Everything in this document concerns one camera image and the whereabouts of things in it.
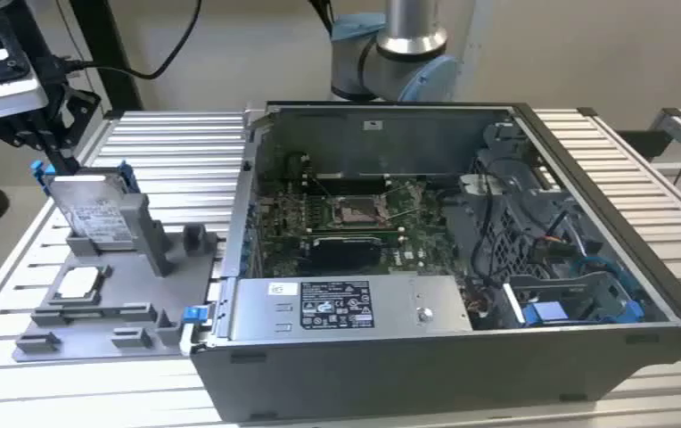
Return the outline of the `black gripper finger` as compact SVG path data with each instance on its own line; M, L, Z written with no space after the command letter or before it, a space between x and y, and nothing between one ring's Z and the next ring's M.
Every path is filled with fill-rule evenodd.
M44 151L46 144L41 129L46 130L46 127L38 110L0 118L0 140L13 147L28 146Z
M76 89L68 84L49 86L49 103L42 109L44 153L58 175L73 175L80 168L73 157L94 111L100 106L100 96Z

